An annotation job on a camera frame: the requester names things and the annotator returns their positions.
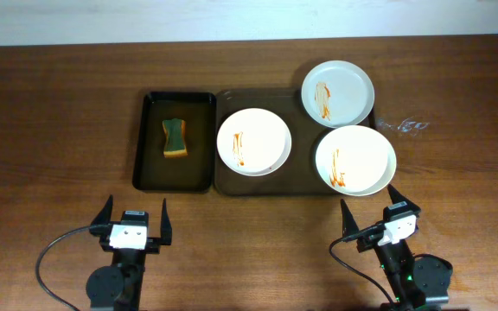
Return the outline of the green yellow sponge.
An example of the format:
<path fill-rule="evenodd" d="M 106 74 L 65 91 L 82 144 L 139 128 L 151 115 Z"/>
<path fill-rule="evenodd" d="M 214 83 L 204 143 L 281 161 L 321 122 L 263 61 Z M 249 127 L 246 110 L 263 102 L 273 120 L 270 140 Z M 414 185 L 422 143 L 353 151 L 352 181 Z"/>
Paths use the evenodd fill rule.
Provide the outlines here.
<path fill-rule="evenodd" d="M 186 122 L 179 118 L 163 120 L 165 145 L 163 155 L 165 158 L 184 157 L 188 155 L 185 143 Z"/>

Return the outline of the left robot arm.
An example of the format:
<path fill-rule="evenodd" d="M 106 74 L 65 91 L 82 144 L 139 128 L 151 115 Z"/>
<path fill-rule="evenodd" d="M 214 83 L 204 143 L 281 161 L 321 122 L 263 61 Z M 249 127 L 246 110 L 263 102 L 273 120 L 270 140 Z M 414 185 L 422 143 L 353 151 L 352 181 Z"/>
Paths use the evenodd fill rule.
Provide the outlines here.
<path fill-rule="evenodd" d="M 86 295 L 91 310 L 138 310 L 146 257 L 172 245 L 167 205 L 162 204 L 158 237 L 148 235 L 147 212 L 124 211 L 119 221 L 112 221 L 112 207 L 109 197 L 90 225 L 89 232 L 99 239 L 101 249 L 112 254 L 112 263 L 88 277 Z"/>

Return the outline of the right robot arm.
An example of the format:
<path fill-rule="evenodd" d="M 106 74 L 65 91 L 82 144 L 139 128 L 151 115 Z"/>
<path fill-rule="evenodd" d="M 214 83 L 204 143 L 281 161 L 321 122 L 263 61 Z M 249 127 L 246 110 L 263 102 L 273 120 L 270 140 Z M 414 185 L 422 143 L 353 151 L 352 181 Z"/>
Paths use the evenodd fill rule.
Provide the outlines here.
<path fill-rule="evenodd" d="M 394 186 L 387 187 L 392 204 L 383 209 L 383 219 L 360 229 L 347 203 L 340 201 L 342 237 L 329 246 L 329 254 L 336 262 L 376 286 L 386 297 L 381 310 L 440 310 L 449 302 L 452 264 L 431 254 L 414 254 L 406 240 L 418 231 L 421 208 L 407 199 Z M 355 241 L 357 251 L 373 250 L 380 262 L 393 294 L 372 277 L 343 262 L 334 254 L 334 247 Z"/>

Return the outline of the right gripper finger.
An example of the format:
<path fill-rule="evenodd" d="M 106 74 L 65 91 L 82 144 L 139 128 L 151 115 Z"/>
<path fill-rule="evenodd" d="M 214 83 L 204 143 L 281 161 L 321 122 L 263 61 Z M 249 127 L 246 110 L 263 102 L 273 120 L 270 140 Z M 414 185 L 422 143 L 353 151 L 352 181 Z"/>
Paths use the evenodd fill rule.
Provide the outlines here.
<path fill-rule="evenodd" d="M 413 203 L 401 194 L 392 184 L 387 186 L 387 190 L 393 206 L 413 206 Z"/>
<path fill-rule="evenodd" d="M 340 205 L 342 210 L 342 241 L 352 241 L 355 239 L 355 235 L 360 231 L 360 229 L 344 199 L 340 200 Z"/>

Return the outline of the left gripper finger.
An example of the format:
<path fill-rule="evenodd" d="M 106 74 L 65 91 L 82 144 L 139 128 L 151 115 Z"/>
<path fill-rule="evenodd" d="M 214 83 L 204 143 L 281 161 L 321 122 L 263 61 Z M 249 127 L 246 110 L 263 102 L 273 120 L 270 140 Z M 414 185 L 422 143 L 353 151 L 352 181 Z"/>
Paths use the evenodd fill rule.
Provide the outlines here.
<path fill-rule="evenodd" d="M 163 200 L 162 213 L 161 213 L 161 223 L 160 223 L 160 244 L 161 245 L 172 245 L 172 225 L 170 223 L 167 202 Z"/>
<path fill-rule="evenodd" d="M 103 208 L 95 216 L 90 224 L 89 232 L 93 236 L 103 236 L 109 232 L 112 227 L 111 216 L 113 207 L 113 196 L 110 195 Z"/>

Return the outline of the white plate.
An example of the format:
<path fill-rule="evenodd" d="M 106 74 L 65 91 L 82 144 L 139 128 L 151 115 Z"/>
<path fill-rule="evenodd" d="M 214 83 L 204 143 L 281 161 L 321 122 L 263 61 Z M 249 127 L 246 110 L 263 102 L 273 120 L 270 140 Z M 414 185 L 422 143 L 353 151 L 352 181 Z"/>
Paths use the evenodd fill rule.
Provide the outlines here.
<path fill-rule="evenodd" d="M 397 157 L 377 130 L 349 125 L 330 131 L 317 144 L 315 166 L 326 186 L 360 197 L 376 194 L 392 181 Z"/>
<path fill-rule="evenodd" d="M 329 60 L 312 68 L 301 87 L 301 100 L 308 115 L 329 128 L 356 125 L 374 107 L 374 85 L 353 63 Z"/>
<path fill-rule="evenodd" d="M 247 108 L 227 117 L 218 130 L 220 159 L 233 172 L 245 176 L 267 175 L 280 168 L 291 152 L 291 134 L 277 114 Z"/>

